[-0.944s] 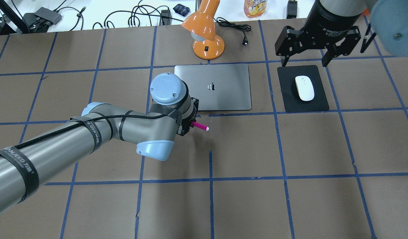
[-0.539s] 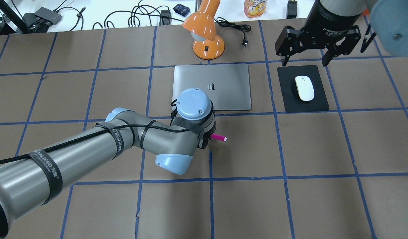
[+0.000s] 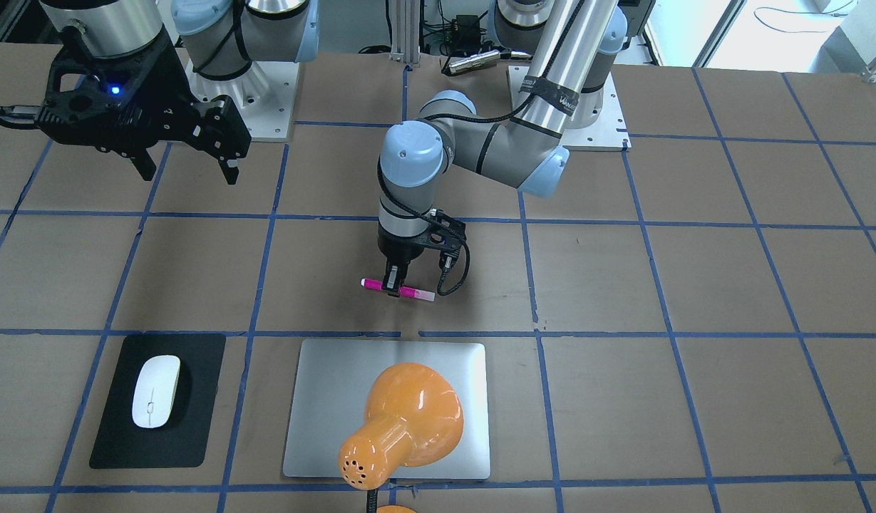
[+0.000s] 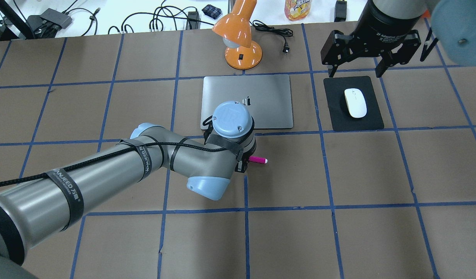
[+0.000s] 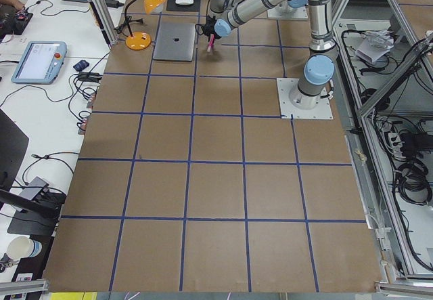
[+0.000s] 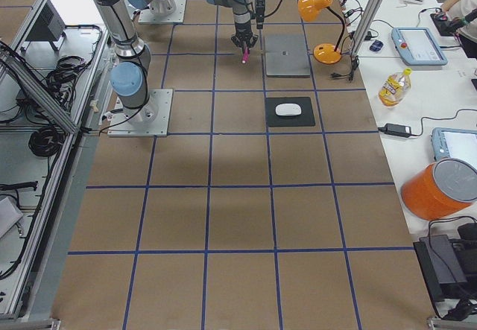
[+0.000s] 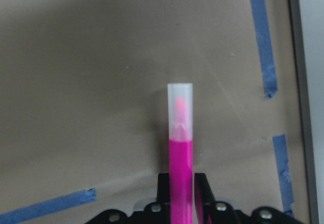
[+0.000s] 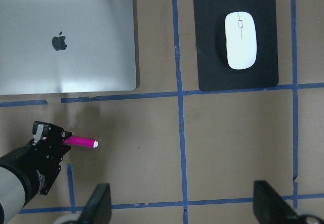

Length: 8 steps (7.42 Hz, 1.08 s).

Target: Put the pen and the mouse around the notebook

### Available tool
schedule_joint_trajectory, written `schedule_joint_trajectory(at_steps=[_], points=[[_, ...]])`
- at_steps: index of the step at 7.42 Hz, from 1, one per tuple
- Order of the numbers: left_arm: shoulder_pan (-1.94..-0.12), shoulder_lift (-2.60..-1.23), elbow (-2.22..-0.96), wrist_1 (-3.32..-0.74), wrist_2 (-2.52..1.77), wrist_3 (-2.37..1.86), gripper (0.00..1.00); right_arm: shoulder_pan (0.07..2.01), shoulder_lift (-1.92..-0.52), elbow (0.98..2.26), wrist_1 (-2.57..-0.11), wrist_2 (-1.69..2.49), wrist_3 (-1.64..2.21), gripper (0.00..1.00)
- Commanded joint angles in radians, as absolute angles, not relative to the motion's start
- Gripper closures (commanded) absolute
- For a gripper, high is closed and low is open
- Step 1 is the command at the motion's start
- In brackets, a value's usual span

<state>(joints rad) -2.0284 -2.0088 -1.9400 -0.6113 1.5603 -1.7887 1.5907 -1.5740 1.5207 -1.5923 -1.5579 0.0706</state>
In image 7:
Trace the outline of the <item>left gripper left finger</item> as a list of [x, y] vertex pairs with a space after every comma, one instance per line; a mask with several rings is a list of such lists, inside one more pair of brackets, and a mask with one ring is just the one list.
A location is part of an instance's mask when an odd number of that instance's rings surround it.
[[134, 207], [130, 216], [117, 209], [107, 209], [88, 223], [171, 223], [169, 174], [158, 175], [156, 198], [147, 204], [140, 201]]

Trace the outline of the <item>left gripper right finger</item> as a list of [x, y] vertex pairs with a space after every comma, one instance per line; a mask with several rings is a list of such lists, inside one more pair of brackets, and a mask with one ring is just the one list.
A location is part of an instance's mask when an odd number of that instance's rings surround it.
[[300, 223], [272, 207], [261, 206], [247, 215], [229, 202], [217, 200], [204, 173], [194, 174], [194, 200], [198, 223]]

